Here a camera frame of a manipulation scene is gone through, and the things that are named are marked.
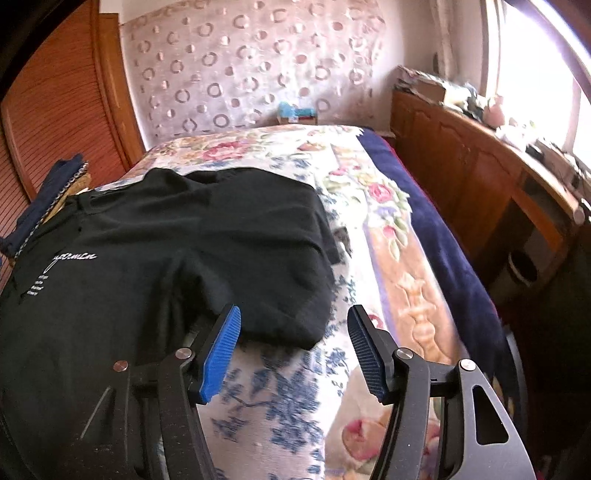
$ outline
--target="metal screw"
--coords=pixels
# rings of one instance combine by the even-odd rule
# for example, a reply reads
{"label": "metal screw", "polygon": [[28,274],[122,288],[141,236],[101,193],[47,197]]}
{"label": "metal screw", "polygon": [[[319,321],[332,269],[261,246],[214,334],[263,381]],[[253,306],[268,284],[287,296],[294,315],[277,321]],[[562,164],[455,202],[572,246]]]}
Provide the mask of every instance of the metal screw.
{"label": "metal screw", "polygon": [[473,372],[474,370],[476,370],[476,364],[469,358],[464,358],[460,360],[460,367],[469,372]]}
{"label": "metal screw", "polygon": [[193,352],[190,348],[179,348],[174,354],[174,356],[179,360],[185,360],[186,358],[189,358],[192,354]]}
{"label": "metal screw", "polygon": [[127,367],[129,367],[129,363],[127,363],[127,360],[117,360],[113,365],[113,370],[115,370],[116,372],[125,372],[127,370]]}
{"label": "metal screw", "polygon": [[412,357],[414,357],[414,353],[409,348],[399,348],[396,350],[396,356],[402,360],[410,360]]}

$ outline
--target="trash bin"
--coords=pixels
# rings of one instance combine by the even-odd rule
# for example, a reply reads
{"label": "trash bin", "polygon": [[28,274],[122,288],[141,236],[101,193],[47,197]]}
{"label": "trash bin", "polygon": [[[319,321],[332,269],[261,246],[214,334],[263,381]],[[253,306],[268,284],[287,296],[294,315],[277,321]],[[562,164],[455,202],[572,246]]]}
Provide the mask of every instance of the trash bin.
{"label": "trash bin", "polygon": [[495,305],[500,306],[514,299],[538,280],[538,269],[524,252],[514,250],[503,270],[491,284],[488,293]]}

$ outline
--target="navy clothing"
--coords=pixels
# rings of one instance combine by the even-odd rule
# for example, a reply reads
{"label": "navy clothing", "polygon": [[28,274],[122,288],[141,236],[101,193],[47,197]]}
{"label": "navy clothing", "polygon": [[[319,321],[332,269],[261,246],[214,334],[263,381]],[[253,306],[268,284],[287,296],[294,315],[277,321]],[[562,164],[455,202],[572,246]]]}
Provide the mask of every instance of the navy clothing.
{"label": "navy clothing", "polygon": [[78,153],[71,160],[58,160],[52,166],[41,184],[39,193],[18,218],[15,230],[6,238],[0,237],[0,252],[8,258],[16,256],[31,232],[59,200],[64,188],[78,175],[83,165],[82,155]]}

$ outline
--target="navy blue blanket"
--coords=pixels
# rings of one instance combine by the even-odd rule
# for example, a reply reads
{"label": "navy blue blanket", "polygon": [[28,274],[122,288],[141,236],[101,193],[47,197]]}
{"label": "navy blue blanket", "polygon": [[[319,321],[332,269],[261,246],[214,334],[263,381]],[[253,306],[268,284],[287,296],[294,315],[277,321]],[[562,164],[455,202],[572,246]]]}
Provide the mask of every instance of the navy blue blanket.
{"label": "navy blue blanket", "polygon": [[433,204],[391,147],[368,129],[359,141],[378,170],[410,195],[414,231],[437,277],[460,338],[483,372],[491,377],[498,375],[501,356],[507,352],[506,339],[484,286]]}

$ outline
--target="bed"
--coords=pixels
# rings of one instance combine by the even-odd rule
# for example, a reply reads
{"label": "bed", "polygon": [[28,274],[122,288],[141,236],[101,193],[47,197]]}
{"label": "bed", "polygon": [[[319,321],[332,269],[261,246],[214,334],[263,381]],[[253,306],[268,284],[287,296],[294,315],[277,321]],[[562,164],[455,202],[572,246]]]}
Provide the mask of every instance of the bed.
{"label": "bed", "polygon": [[[367,391],[346,329],[374,325],[425,359],[470,356],[515,417],[515,368],[495,308],[453,235],[389,145],[368,129],[282,125],[161,144],[123,178],[255,167],[316,189],[342,262],[329,325],[311,351],[241,343],[221,393],[199,414],[220,479],[368,478],[389,410]],[[432,402],[423,478],[439,438]]]}

